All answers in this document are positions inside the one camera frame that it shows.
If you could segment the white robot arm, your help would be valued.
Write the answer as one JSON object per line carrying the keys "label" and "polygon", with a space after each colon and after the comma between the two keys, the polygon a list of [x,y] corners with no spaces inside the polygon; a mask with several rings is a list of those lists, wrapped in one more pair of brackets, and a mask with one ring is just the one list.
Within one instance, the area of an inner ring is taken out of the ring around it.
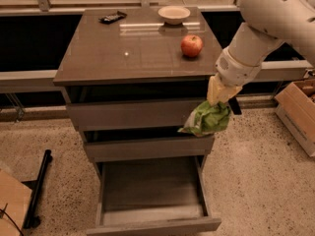
{"label": "white robot arm", "polygon": [[252,82],[266,57],[289,44],[315,66],[315,0],[238,0],[244,22],[216,62],[207,101],[226,103]]}

